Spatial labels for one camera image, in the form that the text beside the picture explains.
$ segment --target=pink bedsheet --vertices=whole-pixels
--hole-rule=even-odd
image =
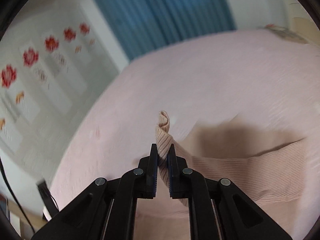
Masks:
[[[308,172],[293,238],[308,233],[320,214],[318,47],[284,41],[267,30],[237,31],[134,60],[101,95],[71,141],[51,185],[59,207],[97,177],[115,179],[136,167],[155,142],[160,110],[170,115],[176,140],[198,120],[215,124],[237,114],[261,128],[306,136]],[[161,215],[170,213],[170,205],[144,201],[138,212]]]

